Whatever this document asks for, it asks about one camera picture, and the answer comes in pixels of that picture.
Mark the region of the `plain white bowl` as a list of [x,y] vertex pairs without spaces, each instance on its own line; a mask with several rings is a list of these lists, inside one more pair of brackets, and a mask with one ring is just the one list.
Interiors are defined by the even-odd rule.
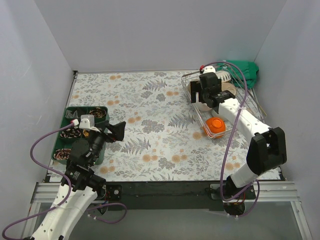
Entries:
[[206,103],[202,103],[200,101],[197,101],[195,105],[202,112],[211,112],[213,110],[213,108],[208,107]]

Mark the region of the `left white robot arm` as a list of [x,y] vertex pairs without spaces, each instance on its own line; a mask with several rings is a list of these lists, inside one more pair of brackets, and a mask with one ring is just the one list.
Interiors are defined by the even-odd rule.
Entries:
[[101,207],[106,208],[118,205],[121,199],[121,186],[108,184],[92,167],[106,143],[124,139],[126,122],[112,125],[105,120],[95,124],[86,116],[72,123],[89,136],[72,143],[55,199],[31,240],[67,240],[93,201],[102,200]]

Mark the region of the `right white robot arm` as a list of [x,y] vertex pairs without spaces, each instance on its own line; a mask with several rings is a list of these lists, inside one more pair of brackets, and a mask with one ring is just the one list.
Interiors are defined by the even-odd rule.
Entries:
[[245,164],[220,180],[220,197],[224,201],[239,198],[258,177],[287,161],[285,132],[258,120],[244,107],[244,102],[228,90],[214,72],[203,72],[190,82],[191,103],[206,104],[217,114],[233,123],[231,134],[240,131],[249,143]]

